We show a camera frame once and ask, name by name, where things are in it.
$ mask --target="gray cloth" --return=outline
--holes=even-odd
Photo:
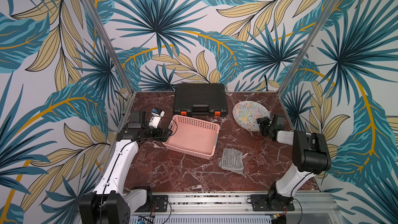
[[[242,152],[234,148],[224,148],[218,166],[222,169],[243,175]]]

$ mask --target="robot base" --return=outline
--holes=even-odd
[[[284,197],[277,193],[275,183],[272,184],[267,195],[250,195],[253,211],[294,211],[293,197]]]

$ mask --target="metal grate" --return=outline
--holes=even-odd
[[[161,217],[148,218],[154,224],[162,224],[166,219],[166,215]],[[130,224],[138,224],[139,220],[143,220],[138,216],[131,216]],[[267,215],[260,216],[242,216],[242,215],[175,215],[171,216],[166,222],[167,224],[271,224],[271,218]]]

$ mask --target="wallpaper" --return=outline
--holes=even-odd
[[[0,224],[72,223],[126,97],[80,0],[0,2]]]
[[[398,0],[352,2],[338,3],[282,98],[297,129],[325,135],[332,165],[319,179],[346,223],[395,224]]]
[[[261,91],[265,76],[279,87],[327,0],[94,1],[134,90],[218,82]]]

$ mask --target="toolbox handle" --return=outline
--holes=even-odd
[[[192,115],[209,115],[209,105],[192,105]]]

